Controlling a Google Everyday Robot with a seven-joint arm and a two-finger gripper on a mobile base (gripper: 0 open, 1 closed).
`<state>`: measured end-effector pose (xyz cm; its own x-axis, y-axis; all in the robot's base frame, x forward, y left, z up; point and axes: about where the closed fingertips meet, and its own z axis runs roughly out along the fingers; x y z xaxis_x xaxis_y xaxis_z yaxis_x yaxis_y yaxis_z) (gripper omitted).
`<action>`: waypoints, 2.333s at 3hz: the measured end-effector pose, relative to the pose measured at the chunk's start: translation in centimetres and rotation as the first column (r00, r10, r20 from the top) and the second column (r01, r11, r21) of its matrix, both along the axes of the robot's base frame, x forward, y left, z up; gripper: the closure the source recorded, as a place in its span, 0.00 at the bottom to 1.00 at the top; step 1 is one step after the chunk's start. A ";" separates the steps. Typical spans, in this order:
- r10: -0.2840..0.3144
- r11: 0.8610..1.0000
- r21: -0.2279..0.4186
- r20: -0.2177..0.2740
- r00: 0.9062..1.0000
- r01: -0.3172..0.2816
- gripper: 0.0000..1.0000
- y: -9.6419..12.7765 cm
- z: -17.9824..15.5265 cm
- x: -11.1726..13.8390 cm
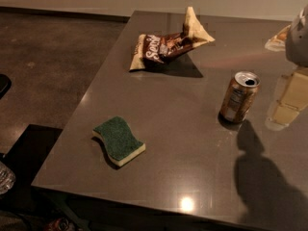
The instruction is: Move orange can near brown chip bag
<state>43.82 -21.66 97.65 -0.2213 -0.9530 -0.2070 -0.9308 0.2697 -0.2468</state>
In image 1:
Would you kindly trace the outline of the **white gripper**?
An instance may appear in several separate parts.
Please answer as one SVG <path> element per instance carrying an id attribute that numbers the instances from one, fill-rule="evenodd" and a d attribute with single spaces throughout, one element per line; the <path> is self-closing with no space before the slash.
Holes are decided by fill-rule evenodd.
<path id="1" fill-rule="evenodd" d="M 300 65 L 291 75 L 282 75 L 269 105 L 266 126 L 272 131 L 288 127 L 308 106 L 308 5 L 288 25 L 270 38 L 265 48 L 284 51 L 287 59 Z"/>

